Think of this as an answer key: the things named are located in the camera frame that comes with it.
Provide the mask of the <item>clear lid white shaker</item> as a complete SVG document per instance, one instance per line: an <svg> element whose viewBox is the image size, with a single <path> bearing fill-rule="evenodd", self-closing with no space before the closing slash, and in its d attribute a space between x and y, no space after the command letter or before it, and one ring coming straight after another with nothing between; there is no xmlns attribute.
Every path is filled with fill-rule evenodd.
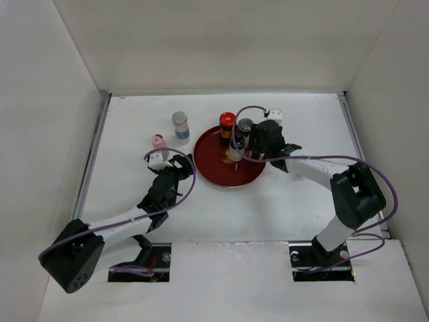
<svg viewBox="0 0 429 322"><path fill-rule="evenodd" d="M245 140L245 149L247 149L249 144L252 125L253 125L253 121L250 118L242 118L238 121L238 124L237 124L239 133L244 137L244 140Z"/></svg>

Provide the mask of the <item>black knob white grinder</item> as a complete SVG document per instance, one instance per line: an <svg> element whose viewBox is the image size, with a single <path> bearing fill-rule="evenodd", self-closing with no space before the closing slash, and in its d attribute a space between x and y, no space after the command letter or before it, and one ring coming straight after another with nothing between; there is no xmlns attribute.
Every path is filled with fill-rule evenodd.
<svg viewBox="0 0 429 322"><path fill-rule="evenodd" d="M235 134L229 142L228 157L232 162L240 162L242 160L242 154L245 151L245 138L241 134Z"/></svg>

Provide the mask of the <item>red lid chili sauce jar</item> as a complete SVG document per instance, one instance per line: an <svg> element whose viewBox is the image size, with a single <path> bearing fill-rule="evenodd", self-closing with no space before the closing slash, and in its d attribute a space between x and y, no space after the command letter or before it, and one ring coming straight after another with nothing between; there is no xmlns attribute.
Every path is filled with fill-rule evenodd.
<svg viewBox="0 0 429 322"><path fill-rule="evenodd" d="M228 144L232 137L232 130L235 122L235 114L224 112L219 117L220 138L222 143Z"/></svg>

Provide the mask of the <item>silver lid blue label bottle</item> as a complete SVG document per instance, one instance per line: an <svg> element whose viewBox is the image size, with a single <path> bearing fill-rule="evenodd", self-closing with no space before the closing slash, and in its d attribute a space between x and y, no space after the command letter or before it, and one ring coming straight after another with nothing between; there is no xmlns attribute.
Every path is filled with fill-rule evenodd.
<svg viewBox="0 0 429 322"><path fill-rule="evenodd" d="M190 130L188 125L188 116L183 111L177 111L172 115L172 123L176 139L182 145L190 141Z"/></svg>

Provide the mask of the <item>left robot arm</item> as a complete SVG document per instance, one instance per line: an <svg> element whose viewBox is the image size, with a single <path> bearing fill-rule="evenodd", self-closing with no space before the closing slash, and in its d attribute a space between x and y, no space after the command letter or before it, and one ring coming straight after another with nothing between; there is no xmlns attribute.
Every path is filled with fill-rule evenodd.
<svg viewBox="0 0 429 322"><path fill-rule="evenodd" d="M66 293L78 291L104 267L109 268L111 275L132 274L146 279L155 275L156 257L151 254L153 246L146 234L159 228L167 220L168 212L188 197L179 193L180 181L196 178L192 154L176 150L167 162L157 163L156 157L162 151L158 148L144 157L156 177L137 206L104 221L72 220L38 256L42 268ZM127 252L129 262L110 261L107 250L128 238L137 242Z"/></svg>

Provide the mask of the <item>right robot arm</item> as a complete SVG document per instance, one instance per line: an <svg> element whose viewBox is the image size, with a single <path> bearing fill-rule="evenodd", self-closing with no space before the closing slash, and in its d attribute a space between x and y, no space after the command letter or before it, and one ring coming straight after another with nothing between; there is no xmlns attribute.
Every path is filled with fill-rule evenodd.
<svg viewBox="0 0 429 322"><path fill-rule="evenodd" d="M328 189L332 194L335 215L312 239L311 258L327 265L352 234L386 206L386 200L368 165L351 165L306 156L302 147L285 143L282 126L265 120L251 126L248 148L263 154L275 168L303 176Z"/></svg>

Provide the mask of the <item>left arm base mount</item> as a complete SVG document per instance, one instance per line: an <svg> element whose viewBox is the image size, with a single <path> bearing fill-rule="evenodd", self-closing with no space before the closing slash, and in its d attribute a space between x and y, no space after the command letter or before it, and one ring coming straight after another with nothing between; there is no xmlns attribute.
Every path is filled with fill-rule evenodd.
<svg viewBox="0 0 429 322"><path fill-rule="evenodd" d="M120 262L109 269L108 282L169 282L172 244L151 243L143 235L134 235L140 247L134 260Z"/></svg>

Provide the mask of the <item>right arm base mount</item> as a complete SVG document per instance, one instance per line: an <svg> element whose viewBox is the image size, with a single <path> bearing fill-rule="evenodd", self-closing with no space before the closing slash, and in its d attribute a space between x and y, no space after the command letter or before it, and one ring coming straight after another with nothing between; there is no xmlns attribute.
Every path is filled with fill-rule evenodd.
<svg viewBox="0 0 429 322"><path fill-rule="evenodd" d="M290 243L290 262L294 282L354 282L353 269L349 261L340 263L349 256L343 244L325 259L312 253L311 243Z"/></svg>

